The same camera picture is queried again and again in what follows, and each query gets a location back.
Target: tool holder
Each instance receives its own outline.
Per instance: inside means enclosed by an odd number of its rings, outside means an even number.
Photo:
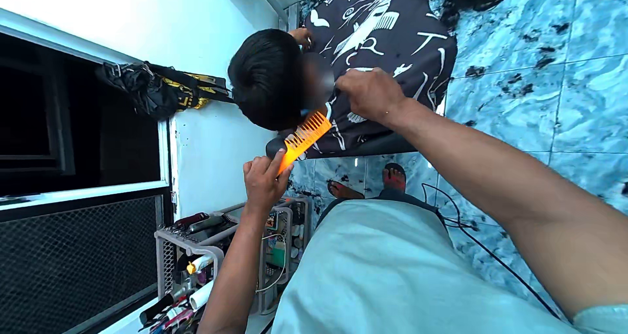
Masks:
[[[281,277],[279,278],[277,285],[286,284],[290,280],[292,274],[294,274],[296,266],[298,265],[298,263],[296,263],[294,259],[290,257],[290,252],[294,247],[292,242],[293,237],[291,235],[291,228],[294,217],[294,212],[291,207],[294,207],[294,203],[298,203],[298,208],[299,210],[301,210],[300,218],[302,217],[303,225],[305,225],[303,235],[303,248],[305,248],[307,246],[307,242],[310,239],[311,214],[310,203],[305,197],[281,198],[281,201],[278,203],[278,205],[272,208],[271,212],[278,213],[279,217],[276,222],[279,222],[279,218],[284,220],[282,230],[268,230],[264,232],[264,236],[280,233],[284,236],[286,241],[285,251],[288,261],[286,262],[286,270],[280,275]],[[214,260],[211,266],[214,267],[214,278],[216,278],[216,276],[220,272],[220,266],[222,265],[222,261],[224,260],[225,255],[221,249],[213,246],[213,244],[236,232],[239,226],[240,214],[243,208],[244,203],[217,211],[217,213],[228,214],[232,217],[234,222],[238,223],[238,225],[235,225],[205,240],[199,240],[195,238],[194,235],[185,235],[179,232],[173,232],[167,227],[155,231],[154,237],[156,240],[157,249],[157,290],[160,299],[166,296],[166,294],[168,294],[173,289],[173,270],[177,263],[178,250],[185,251],[188,256],[193,254],[210,255]],[[261,241],[262,244],[260,250],[258,275],[258,288],[260,289],[263,289],[266,286],[270,285],[276,279],[276,277],[273,277],[273,275],[276,276],[275,272],[269,271],[270,268],[266,264],[266,247],[268,246],[268,241],[269,240]],[[253,306],[251,308],[251,314],[264,314],[265,312],[268,312],[269,306],[271,306],[273,302],[276,302],[275,299],[277,296],[277,286],[273,286],[269,290],[256,293]]]

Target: shirt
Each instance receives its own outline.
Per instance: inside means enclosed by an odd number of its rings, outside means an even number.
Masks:
[[[580,312],[585,333],[625,333],[628,306]],[[482,280],[438,217],[404,202],[347,201],[318,226],[277,309],[282,333],[578,333]]]
[[[447,28],[428,0],[326,0],[310,12],[305,26],[338,79],[349,69],[380,67],[413,97],[436,110],[442,102],[457,55]],[[332,128],[307,152],[308,158],[350,149],[391,131],[352,113],[343,94],[328,101]]]

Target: wrist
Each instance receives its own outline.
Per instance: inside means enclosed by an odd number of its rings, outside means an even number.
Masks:
[[[417,118],[421,119],[431,114],[434,113],[415,99],[404,97],[399,99],[394,105],[391,105],[388,113],[386,113],[380,123],[391,130],[397,131],[408,124],[407,120],[409,118],[412,121],[416,121]]]
[[[265,224],[271,208],[246,202],[240,216],[240,223]]]

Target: doorframe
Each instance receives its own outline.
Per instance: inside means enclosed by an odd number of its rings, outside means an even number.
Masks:
[[[60,52],[71,54],[96,63],[106,62],[109,64],[123,64],[141,62],[141,60],[137,58],[106,48],[102,45],[71,35],[50,25],[43,24],[31,18],[23,17],[22,15],[12,13],[5,9],[0,9],[0,33],[5,33],[6,35],[17,37],[25,41],[33,42],[50,49],[58,50]],[[26,208],[28,206],[49,204],[52,202],[67,202],[71,200],[170,186],[170,137],[168,126],[169,120],[160,121],[157,126],[160,154],[159,181],[131,183],[128,185],[108,185],[105,187],[93,187],[70,191],[0,198],[0,211]]]

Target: bottle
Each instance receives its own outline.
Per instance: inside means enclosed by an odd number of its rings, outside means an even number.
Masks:
[[[210,254],[205,254],[204,256],[197,258],[193,262],[188,262],[188,266],[187,266],[188,273],[192,275],[202,270],[204,267],[210,265],[213,262],[214,262],[214,259],[212,258],[212,256]]]

